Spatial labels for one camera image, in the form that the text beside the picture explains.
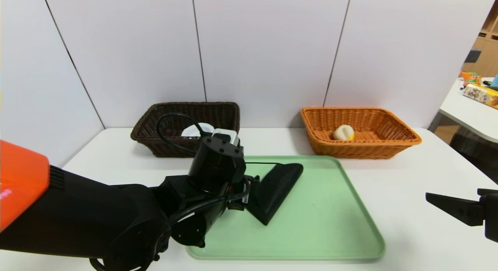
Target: black cable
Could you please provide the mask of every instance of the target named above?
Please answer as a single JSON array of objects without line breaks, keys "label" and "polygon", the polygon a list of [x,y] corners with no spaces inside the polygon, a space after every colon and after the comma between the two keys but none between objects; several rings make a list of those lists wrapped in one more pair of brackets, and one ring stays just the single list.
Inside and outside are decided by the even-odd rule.
[{"label": "black cable", "polygon": [[[90,264],[92,265],[92,267],[96,270],[96,271],[107,271],[105,269],[105,266],[103,266],[99,261],[98,259],[89,259],[90,260]],[[151,265],[152,261],[147,261],[146,264],[144,264],[142,267],[140,267],[139,269],[137,269],[136,271],[145,271],[147,270],[147,268],[149,268],[149,266]]]},{"label": "black cable", "polygon": [[172,147],[176,147],[177,149],[181,149],[183,150],[184,152],[188,152],[189,154],[196,154],[197,152],[192,150],[192,149],[187,149],[185,147],[182,147],[181,145],[177,145],[175,144],[174,142],[172,142],[171,140],[165,138],[162,133],[161,133],[161,122],[167,118],[167,117],[171,117],[171,116],[176,116],[176,117],[183,117],[187,120],[189,120],[190,122],[192,122],[196,127],[197,129],[199,130],[199,133],[201,134],[201,137],[203,136],[206,136],[206,132],[204,132],[204,130],[201,128],[201,126],[199,125],[199,123],[193,119],[192,117],[190,117],[189,115],[185,115],[185,114],[182,114],[182,113],[167,113],[163,116],[161,116],[157,122],[156,122],[156,133],[157,133],[157,136],[159,136],[159,138],[161,138],[161,140],[163,140],[165,143],[167,143],[168,145],[171,145]]},{"label": "black cable", "polygon": [[181,210],[180,212],[172,215],[169,218],[169,225],[173,226],[176,223],[178,223],[182,218],[185,218],[186,216],[188,216],[192,213],[207,209],[210,206],[213,206],[213,205],[216,205],[219,203],[223,203],[223,202],[239,200],[239,199],[246,197],[249,194],[249,190],[251,189],[251,184],[249,183],[249,180],[247,179],[247,177],[244,177],[244,184],[245,184],[245,190],[242,193],[213,198],[213,199],[206,200],[206,201],[200,202],[198,204],[195,204],[194,206],[189,207],[187,209]]},{"label": "black cable", "polygon": [[283,165],[278,162],[246,162],[245,164],[273,164],[273,165]]}]

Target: orange wicker basket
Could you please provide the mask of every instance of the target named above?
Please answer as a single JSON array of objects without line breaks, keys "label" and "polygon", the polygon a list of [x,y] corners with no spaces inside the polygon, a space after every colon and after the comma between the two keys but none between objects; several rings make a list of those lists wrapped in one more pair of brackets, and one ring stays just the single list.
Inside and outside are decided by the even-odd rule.
[{"label": "orange wicker basket", "polygon": [[[418,145],[420,136],[393,113],[382,108],[311,107],[301,110],[311,148],[316,154],[339,158],[391,158]],[[354,129],[354,140],[333,140],[343,124]]]}]

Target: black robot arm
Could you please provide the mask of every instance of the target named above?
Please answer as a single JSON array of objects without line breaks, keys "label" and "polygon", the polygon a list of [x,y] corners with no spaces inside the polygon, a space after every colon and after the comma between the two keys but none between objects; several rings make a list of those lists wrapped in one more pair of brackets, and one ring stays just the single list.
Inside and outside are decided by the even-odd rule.
[{"label": "black robot arm", "polygon": [[498,190],[477,190],[479,201],[426,193],[425,199],[469,226],[484,224],[484,235],[498,242]]},{"label": "black robot arm", "polygon": [[99,271],[145,270],[172,233],[204,246],[217,218],[249,194],[244,172],[243,148],[215,137],[201,138],[188,175],[155,188],[105,185],[51,166],[48,189],[0,233],[0,248],[88,257]]}]

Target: snack package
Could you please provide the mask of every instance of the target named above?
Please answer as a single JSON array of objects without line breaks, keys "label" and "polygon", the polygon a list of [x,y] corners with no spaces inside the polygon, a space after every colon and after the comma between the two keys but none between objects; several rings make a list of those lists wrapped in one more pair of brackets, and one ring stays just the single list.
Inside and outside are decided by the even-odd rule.
[{"label": "snack package", "polygon": [[480,86],[482,84],[482,82],[480,81],[482,77],[478,73],[462,71],[461,74],[464,79],[464,87],[466,87],[466,85],[468,85],[469,83],[477,86]]},{"label": "snack package", "polygon": [[498,91],[496,90],[469,83],[465,87],[463,95],[493,108],[498,108]]}]

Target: dark brown wicker basket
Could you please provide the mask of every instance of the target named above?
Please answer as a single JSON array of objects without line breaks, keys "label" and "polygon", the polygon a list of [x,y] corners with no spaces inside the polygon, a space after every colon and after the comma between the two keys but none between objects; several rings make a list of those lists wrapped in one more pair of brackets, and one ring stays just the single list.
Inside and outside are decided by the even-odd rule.
[{"label": "dark brown wicker basket", "polygon": [[[163,142],[156,134],[157,120],[166,113],[190,115],[197,122],[206,122],[214,128],[235,130],[240,128],[240,110],[233,102],[176,102],[152,105],[133,128],[131,137],[146,145],[157,157],[194,157],[181,149]],[[183,117],[167,117],[162,123],[162,134],[172,142],[195,150],[199,137],[181,137],[183,129],[192,125]]]}]

